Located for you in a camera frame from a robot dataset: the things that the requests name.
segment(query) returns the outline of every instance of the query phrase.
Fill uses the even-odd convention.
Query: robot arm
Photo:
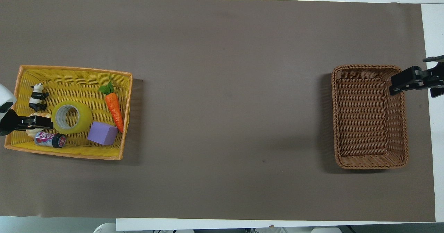
[[[0,84],[0,135],[8,135],[14,130],[25,131],[36,128],[53,129],[50,118],[42,116],[18,116],[11,107],[16,97]]]
[[[17,102],[16,97],[5,86],[0,84],[0,120],[6,115],[9,109]]]
[[[438,62],[428,70],[412,66],[392,76],[392,86],[389,87],[390,95],[396,95],[408,90],[422,90],[430,88],[432,98],[444,94],[444,55],[423,59],[424,62]]]

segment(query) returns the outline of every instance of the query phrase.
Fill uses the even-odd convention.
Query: orange carrot
[[[111,83],[111,78],[108,85],[102,85],[99,87],[99,92],[105,94],[105,102],[108,106],[108,110],[110,110],[112,118],[114,119],[114,123],[120,132],[123,132],[123,118],[122,113],[120,113],[119,107],[119,99],[117,95],[114,93],[114,87]]]

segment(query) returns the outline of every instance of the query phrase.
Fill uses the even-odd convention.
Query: purple foam block
[[[107,123],[92,122],[91,130],[88,133],[88,140],[103,145],[113,144],[118,131],[117,127]]]

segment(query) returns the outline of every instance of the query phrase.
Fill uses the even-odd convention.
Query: panda toy
[[[43,84],[38,83],[33,88],[31,98],[29,99],[29,107],[34,109],[35,112],[43,111],[46,109],[46,104],[42,104],[42,100],[49,96],[48,92],[43,92]]]

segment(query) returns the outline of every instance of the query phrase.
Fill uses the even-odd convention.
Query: yellow tape roll
[[[68,125],[66,121],[66,114],[71,109],[77,111],[77,122],[74,126]],[[91,125],[92,113],[90,108],[84,103],[63,101],[57,104],[52,110],[51,120],[54,122],[54,129],[58,130],[60,133],[80,133],[87,130]]]

